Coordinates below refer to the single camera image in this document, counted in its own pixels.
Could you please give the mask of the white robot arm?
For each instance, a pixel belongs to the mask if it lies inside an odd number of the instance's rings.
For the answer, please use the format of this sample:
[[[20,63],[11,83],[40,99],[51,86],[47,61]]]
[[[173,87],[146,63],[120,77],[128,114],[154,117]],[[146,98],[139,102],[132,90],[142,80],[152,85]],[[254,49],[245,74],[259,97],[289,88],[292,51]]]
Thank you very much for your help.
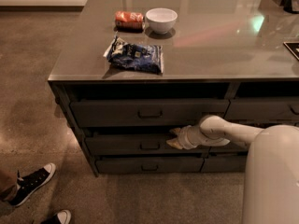
[[[177,149],[246,148],[242,224],[299,224],[299,128],[256,128],[205,116],[196,125],[174,128],[167,144]]]

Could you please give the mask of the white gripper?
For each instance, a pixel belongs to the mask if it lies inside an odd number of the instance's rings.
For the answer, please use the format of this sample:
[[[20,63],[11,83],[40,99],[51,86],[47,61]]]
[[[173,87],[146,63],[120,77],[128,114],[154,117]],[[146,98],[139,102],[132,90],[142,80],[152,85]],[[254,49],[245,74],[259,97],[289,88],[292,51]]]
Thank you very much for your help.
[[[189,137],[192,131],[193,127],[191,125],[183,128],[173,128],[169,132],[173,135],[177,135],[178,138],[167,140],[166,143],[176,149],[194,149],[197,145]]]

